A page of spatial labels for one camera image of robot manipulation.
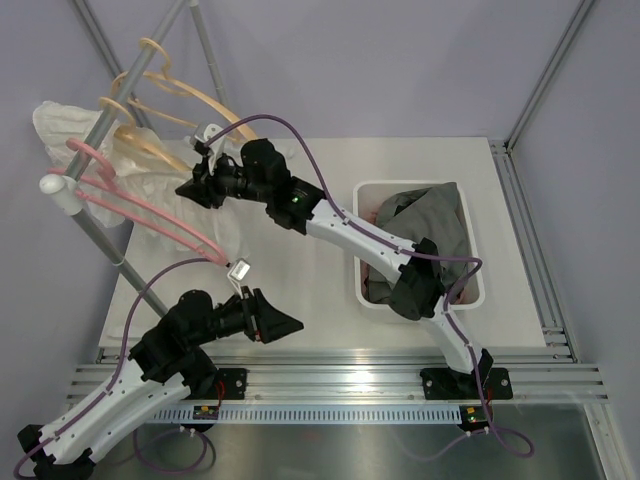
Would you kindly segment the white skirt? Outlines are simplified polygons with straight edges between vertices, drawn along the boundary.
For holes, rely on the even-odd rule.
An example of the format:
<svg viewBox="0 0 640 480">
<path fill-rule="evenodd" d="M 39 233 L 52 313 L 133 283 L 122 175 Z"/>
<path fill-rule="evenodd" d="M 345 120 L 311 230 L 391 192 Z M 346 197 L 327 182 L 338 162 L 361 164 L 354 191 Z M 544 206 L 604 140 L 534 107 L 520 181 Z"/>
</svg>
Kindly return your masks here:
<svg viewBox="0 0 640 480">
<path fill-rule="evenodd" d="M 115 176 L 107 179 L 92 161 L 78 191 L 89 197 L 89 210 L 102 226 L 120 225 L 125 212 L 167 250 L 220 253 L 230 262 L 249 255 L 234 204 L 208 210 L 176 194 L 199 162 L 185 142 L 165 143 L 150 129 L 115 121 L 98 152 Z"/>
</svg>

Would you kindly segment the beige hanger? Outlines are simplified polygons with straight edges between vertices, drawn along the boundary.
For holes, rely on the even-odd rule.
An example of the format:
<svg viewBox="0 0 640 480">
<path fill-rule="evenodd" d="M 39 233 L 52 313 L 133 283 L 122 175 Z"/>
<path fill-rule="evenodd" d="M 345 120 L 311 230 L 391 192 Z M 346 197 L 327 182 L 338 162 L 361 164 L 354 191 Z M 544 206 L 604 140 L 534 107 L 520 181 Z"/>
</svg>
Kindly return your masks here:
<svg viewBox="0 0 640 480">
<path fill-rule="evenodd" d="M 142 172 L 187 172 L 190 166 L 172 153 L 150 129 L 138 127 L 133 115 L 120 103 L 109 97 L 100 97 L 104 111 L 122 113 L 125 120 L 116 120 L 107 134 L 110 153 L 107 158 L 121 175 Z"/>
<path fill-rule="evenodd" d="M 232 112 L 229 108 L 224 106 L 219 101 L 215 100 L 212 96 L 205 94 L 204 92 L 196 89 L 195 87 L 174 78 L 170 74 L 170 69 L 172 67 L 172 61 L 169 54 L 166 50 L 155 40 L 152 40 L 148 37 L 142 37 L 139 40 L 140 49 L 143 50 L 145 47 L 150 47 L 153 53 L 160 53 L 164 58 L 164 64 L 161 67 L 159 72 L 145 70 L 142 73 L 142 77 L 149 80 L 152 84 L 154 84 L 157 88 L 164 91 L 167 94 L 171 94 L 177 97 L 184 98 L 195 98 L 199 100 L 201 103 L 207 105 L 211 109 L 213 109 L 216 113 L 218 113 L 222 118 L 224 118 L 229 124 L 233 124 L 240 120 L 240 118 Z M 195 127 L 196 124 L 193 122 L 189 122 L 187 120 L 174 117 L 153 108 L 150 108 L 138 100 L 133 99 L 133 94 L 130 94 L 127 97 L 126 103 L 130 106 L 140 108 L 144 112 L 152 113 L 161 118 L 169 120 L 173 123 Z"/>
</svg>

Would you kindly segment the beige hanger front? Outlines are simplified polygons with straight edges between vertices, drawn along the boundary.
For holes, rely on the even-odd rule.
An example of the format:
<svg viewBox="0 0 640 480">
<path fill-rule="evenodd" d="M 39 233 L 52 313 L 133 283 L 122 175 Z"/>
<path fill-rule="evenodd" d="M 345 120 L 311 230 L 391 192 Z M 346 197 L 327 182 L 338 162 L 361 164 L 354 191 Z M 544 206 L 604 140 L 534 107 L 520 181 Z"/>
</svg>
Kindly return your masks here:
<svg viewBox="0 0 640 480">
<path fill-rule="evenodd" d="M 152 84 L 154 84 L 157 88 L 164 91 L 167 94 L 171 94 L 177 97 L 184 98 L 195 98 L 199 100 L 201 103 L 207 105 L 211 109 L 213 109 L 216 113 L 218 113 L 222 118 L 224 118 L 229 124 L 233 124 L 240 120 L 240 118 L 232 112 L 229 108 L 224 106 L 219 101 L 215 100 L 212 96 L 205 94 L 204 92 L 196 89 L 195 87 L 174 78 L 170 74 L 170 69 L 172 67 L 172 61 L 169 54 L 166 50 L 155 40 L 152 40 L 148 37 L 142 37 L 139 40 L 140 49 L 143 50 L 145 47 L 150 47 L 153 53 L 160 53 L 164 58 L 164 64 L 161 67 L 159 72 L 145 70 L 142 73 L 142 77 L 149 80 Z M 130 106 L 140 108 L 144 112 L 152 113 L 161 118 L 169 120 L 173 123 L 195 127 L 196 124 L 193 122 L 189 122 L 187 120 L 174 117 L 153 108 L 150 108 L 138 100 L 133 99 L 133 94 L 130 94 L 127 97 L 126 103 Z"/>
</svg>

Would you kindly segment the pink hanger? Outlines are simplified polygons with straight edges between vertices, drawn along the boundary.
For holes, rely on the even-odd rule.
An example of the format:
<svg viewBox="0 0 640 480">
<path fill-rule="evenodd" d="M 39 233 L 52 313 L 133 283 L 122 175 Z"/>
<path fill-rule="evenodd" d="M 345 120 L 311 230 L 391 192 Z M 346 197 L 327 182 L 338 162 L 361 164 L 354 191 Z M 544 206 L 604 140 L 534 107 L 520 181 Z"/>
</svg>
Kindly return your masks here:
<svg viewBox="0 0 640 480">
<path fill-rule="evenodd" d="M 109 141 L 93 148 L 78 138 L 45 142 L 52 166 L 50 174 L 63 176 L 74 155 L 89 165 L 73 185 L 76 196 L 87 202 L 90 213 L 106 228 L 129 219 L 153 235 L 165 237 L 167 248 L 192 250 L 204 258 L 226 265 L 235 245 L 231 218 L 211 219 L 197 204 L 177 196 L 175 189 L 187 172 L 142 172 L 121 175 L 107 155 Z"/>
</svg>

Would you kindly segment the pink skirt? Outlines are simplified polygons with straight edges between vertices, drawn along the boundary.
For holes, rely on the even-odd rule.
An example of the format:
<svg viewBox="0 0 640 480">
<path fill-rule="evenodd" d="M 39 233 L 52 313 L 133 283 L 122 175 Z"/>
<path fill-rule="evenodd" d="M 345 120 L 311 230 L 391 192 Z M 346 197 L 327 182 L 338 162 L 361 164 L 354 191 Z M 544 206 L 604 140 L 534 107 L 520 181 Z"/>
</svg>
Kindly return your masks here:
<svg viewBox="0 0 640 480">
<path fill-rule="evenodd" d="M 373 204 L 372 206 L 365 206 L 364 204 L 354 206 L 354 212 L 361 218 L 372 223 L 375 220 L 380 203 Z M 469 252 L 471 254 L 477 253 L 477 246 L 475 237 L 471 225 L 471 221 L 467 215 L 467 206 L 463 200 L 459 201 L 459 205 L 456 208 L 456 216 L 463 226 L 469 246 Z M 369 278 L 370 266 L 365 262 L 356 258 L 354 260 L 355 268 L 355 292 L 356 298 L 360 304 L 375 311 L 388 311 L 389 306 L 382 303 L 372 303 L 368 300 L 366 295 L 365 281 Z M 475 278 L 469 279 L 464 288 L 457 294 L 457 298 L 452 304 L 453 310 L 471 310 L 480 306 L 484 302 L 484 284 L 482 275 L 477 274 Z"/>
</svg>

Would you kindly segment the grey skirt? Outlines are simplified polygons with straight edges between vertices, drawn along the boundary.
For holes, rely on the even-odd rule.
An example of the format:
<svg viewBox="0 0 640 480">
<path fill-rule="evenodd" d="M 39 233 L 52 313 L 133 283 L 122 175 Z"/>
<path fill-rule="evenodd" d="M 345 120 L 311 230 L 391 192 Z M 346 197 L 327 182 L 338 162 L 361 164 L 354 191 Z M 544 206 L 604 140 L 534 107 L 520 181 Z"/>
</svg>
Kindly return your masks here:
<svg viewBox="0 0 640 480">
<path fill-rule="evenodd" d="M 388 197 L 364 218 L 376 227 L 401 238 L 420 243 L 428 238 L 437 255 L 468 257 L 469 241 L 457 211 L 461 201 L 457 184 L 448 182 L 432 187 L 399 192 Z M 364 267 L 363 296 L 373 304 L 387 304 L 391 284 L 370 266 Z M 468 264 L 440 262 L 445 290 L 467 273 Z"/>
</svg>

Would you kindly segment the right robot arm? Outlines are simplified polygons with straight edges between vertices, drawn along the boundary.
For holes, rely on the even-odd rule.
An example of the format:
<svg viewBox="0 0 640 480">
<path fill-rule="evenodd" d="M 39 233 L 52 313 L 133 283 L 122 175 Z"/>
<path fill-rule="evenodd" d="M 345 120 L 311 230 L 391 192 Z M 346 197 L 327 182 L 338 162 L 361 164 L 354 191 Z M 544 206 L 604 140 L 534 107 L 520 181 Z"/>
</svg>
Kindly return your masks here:
<svg viewBox="0 0 640 480">
<path fill-rule="evenodd" d="M 444 355 L 445 367 L 423 370 L 423 381 L 454 397 L 476 396 L 488 386 L 493 358 L 451 310 L 453 298 L 480 269 L 480 259 L 458 258 L 468 270 L 447 287 L 442 265 L 454 263 L 454 257 L 439 255 L 427 238 L 413 242 L 393 236 L 342 209 L 326 190 L 292 175 L 269 140 L 248 141 L 238 160 L 214 152 L 209 140 L 194 138 L 191 143 L 202 160 L 177 195 L 207 209 L 222 207 L 228 198 L 262 203 L 276 225 L 327 241 L 364 261 L 390 282 L 391 310 L 425 322 Z"/>
</svg>

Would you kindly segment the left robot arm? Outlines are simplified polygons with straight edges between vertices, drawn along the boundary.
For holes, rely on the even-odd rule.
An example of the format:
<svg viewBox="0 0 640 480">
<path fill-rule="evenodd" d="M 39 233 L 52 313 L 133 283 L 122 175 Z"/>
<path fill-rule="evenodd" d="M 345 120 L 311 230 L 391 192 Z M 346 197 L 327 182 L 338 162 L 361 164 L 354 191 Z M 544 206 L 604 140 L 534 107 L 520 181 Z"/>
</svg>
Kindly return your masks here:
<svg viewBox="0 0 640 480">
<path fill-rule="evenodd" d="M 220 395 L 218 369 L 203 345 L 235 334 L 263 344 L 303 329 L 258 289 L 222 304 L 201 290 L 178 302 L 120 358 L 112 376 L 73 409 L 17 435 L 36 479 L 87 479 L 124 437 L 165 406 Z"/>
</svg>

